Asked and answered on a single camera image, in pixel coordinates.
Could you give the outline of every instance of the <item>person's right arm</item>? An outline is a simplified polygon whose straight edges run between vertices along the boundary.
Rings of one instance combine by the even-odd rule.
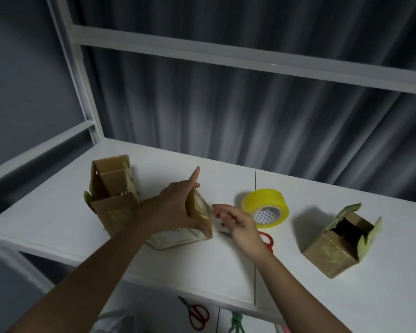
[[[268,250],[249,213],[222,204],[213,205],[213,212],[256,265],[292,333],[351,333]]]

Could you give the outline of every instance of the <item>person's left hand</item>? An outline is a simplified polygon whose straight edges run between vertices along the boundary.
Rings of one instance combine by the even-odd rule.
[[[200,167],[198,166],[188,180],[172,182],[160,195],[140,203],[138,218],[149,235],[177,228],[194,228],[203,230],[204,225],[186,213],[185,201],[197,183]]]

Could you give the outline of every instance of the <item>hand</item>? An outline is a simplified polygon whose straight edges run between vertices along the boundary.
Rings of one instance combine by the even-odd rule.
[[[270,254],[249,213],[225,204],[213,205],[213,213],[222,219],[222,225],[231,232],[234,243],[254,264],[262,255]]]
[[[188,217],[185,201],[197,183],[200,167],[198,166],[188,180],[172,182],[160,195],[141,201],[137,216],[142,222],[147,235],[177,228],[194,228],[203,230],[207,226],[194,218]]]

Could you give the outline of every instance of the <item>person's left arm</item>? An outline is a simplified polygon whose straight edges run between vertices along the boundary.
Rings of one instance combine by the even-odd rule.
[[[129,263],[150,235],[176,228],[198,228],[189,218],[185,200],[199,186],[197,167],[186,181],[165,188],[153,206],[138,214],[60,284],[30,308],[10,329],[11,333],[88,333]]]

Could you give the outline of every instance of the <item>green string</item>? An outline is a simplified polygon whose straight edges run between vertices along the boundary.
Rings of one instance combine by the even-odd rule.
[[[242,314],[233,312],[233,317],[231,318],[231,328],[228,330],[228,333],[232,333],[236,330],[235,333],[245,333],[244,328],[242,327],[242,318],[244,316]]]

